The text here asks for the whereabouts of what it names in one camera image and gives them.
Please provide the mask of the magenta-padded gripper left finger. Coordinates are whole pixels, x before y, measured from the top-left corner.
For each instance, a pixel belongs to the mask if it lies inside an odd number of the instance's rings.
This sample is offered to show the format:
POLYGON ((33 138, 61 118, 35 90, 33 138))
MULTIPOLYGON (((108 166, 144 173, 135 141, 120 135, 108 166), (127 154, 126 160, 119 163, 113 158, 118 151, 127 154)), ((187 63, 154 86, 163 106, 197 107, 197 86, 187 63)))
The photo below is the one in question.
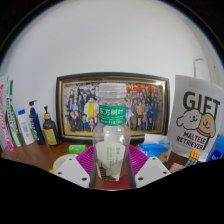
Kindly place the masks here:
POLYGON ((96 183, 96 166, 94 164, 94 147, 87 148, 79 155, 66 154, 53 164, 56 176, 84 188, 94 188, 96 183))

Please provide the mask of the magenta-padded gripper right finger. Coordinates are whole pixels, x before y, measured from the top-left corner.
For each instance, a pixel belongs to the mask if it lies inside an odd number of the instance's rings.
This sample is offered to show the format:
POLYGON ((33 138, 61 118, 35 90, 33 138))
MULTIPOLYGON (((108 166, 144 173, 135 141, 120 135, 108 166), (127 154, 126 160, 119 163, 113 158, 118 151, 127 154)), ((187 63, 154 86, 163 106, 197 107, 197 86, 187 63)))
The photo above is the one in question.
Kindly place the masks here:
POLYGON ((170 175, 157 157, 148 157, 134 146, 129 147, 129 184, 140 188, 170 175))

